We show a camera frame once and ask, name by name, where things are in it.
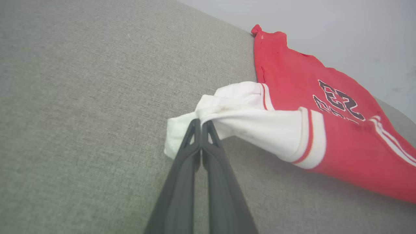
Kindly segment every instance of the black number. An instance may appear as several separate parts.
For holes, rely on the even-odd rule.
[[[313,95],[313,99],[316,102],[316,105],[318,106],[319,109],[324,110],[324,111],[328,111],[328,106],[325,104],[325,102],[321,101],[317,96]]]
[[[319,86],[321,86],[322,90],[324,90],[325,95],[327,96],[328,102],[330,102],[334,107],[337,107],[338,109],[345,111],[345,107],[342,103],[338,102],[337,100],[333,100],[333,99],[336,99],[335,97],[336,90],[333,89],[331,86],[325,84],[321,80],[318,80],[318,81],[319,81]]]
[[[340,114],[338,111],[334,110],[332,107],[329,107],[329,109],[331,110],[331,112],[332,112],[334,115],[341,116],[343,119],[345,119],[345,117],[344,117],[342,114]]]
[[[352,109],[354,109],[354,108],[356,108],[357,107],[357,103],[350,97],[350,96],[348,96],[348,95],[346,95],[345,93],[343,93],[343,92],[341,92],[341,91],[339,91],[339,90],[336,90],[336,92],[337,92],[337,94],[342,98],[342,99],[344,99],[344,100],[347,100],[347,101],[345,101],[345,102],[343,102],[344,104],[345,104],[345,107],[347,108],[347,110],[354,116],[354,117],[356,117],[357,119],[360,119],[360,120],[365,120],[365,118],[364,118],[364,116],[362,115],[362,114],[360,114],[360,113],[358,113],[358,112],[354,112],[354,111],[352,111]]]
[[[352,119],[347,118],[347,120],[349,120],[349,121],[351,121],[351,122],[354,122],[354,123],[356,123],[356,124],[359,124],[358,122],[356,122],[356,121],[354,121],[354,120],[352,120]]]

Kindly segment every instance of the white fabric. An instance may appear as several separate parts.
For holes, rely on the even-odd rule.
[[[235,135],[282,160],[298,160],[308,143],[308,110],[279,111],[270,104],[265,110],[263,101],[270,97],[263,96],[264,86],[242,82],[219,88],[213,96],[203,95],[194,112],[168,119],[165,154],[175,158],[189,122],[199,118],[201,124],[212,120],[220,139]]]
[[[325,150],[327,148],[327,136],[325,133],[324,118],[322,114],[316,111],[311,111],[311,119],[313,125],[312,143],[310,151],[306,158],[298,163],[296,166],[303,169],[312,169],[322,162]]]

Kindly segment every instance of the jersey number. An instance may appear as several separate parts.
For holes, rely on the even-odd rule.
[[[351,115],[354,116],[355,118],[357,118],[359,120],[362,120],[362,121],[365,120],[365,118],[362,114],[352,110],[352,109],[356,108],[358,105],[350,96],[348,96],[347,94],[345,94],[345,93],[343,93],[339,90],[336,90],[336,89],[332,88],[331,86],[329,86],[328,84],[324,83],[321,80],[318,80],[318,82],[319,82],[319,86],[324,91],[328,102],[330,102],[332,106],[334,106],[334,107],[336,107],[336,108],[338,108],[342,111],[348,110],[348,112],[350,112]],[[343,101],[342,103],[337,101],[336,95],[338,95],[340,98],[342,98],[345,101]],[[325,102],[321,101],[315,95],[313,95],[313,98],[314,98],[314,101],[316,102],[316,105],[318,106],[319,109],[327,111],[327,112],[332,112],[334,115],[345,118],[341,113],[335,111],[331,107],[328,107],[325,104]]]

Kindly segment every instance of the red fabric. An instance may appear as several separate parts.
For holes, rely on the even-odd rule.
[[[372,95],[314,56],[289,49],[286,34],[266,33],[259,25],[251,32],[257,79],[268,85],[273,107],[305,107],[324,116],[327,147],[311,171],[416,203],[416,149],[395,131]]]

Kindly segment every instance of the couch cushion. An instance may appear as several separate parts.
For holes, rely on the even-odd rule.
[[[1,233],[141,233],[172,164],[166,120],[256,80],[248,32],[174,0],[6,0],[0,18]],[[416,230],[414,205],[224,145],[260,233]]]

